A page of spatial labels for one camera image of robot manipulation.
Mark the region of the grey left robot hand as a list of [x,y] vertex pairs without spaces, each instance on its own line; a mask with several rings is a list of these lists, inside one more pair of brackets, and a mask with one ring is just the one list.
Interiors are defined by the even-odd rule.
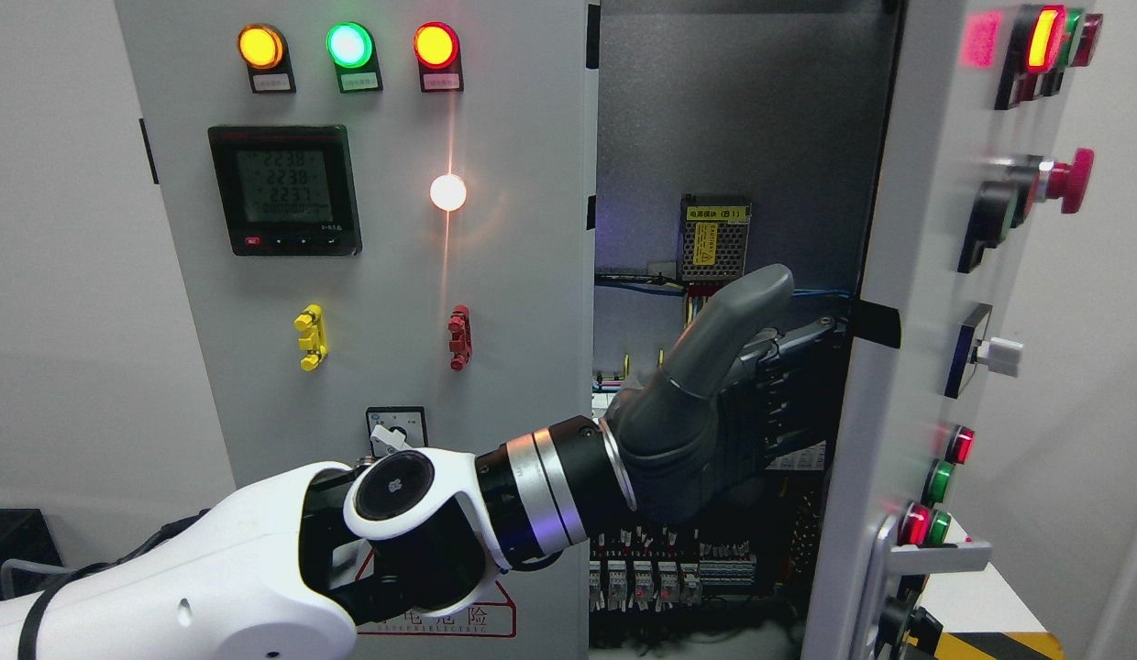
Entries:
[[603,419],[641,515],[688,523],[758,482],[775,459],[833,438],[844,399],[841,323],[763,335],[792,292],[792,272],[781,264],[727,284],[649,382],[612,402]]

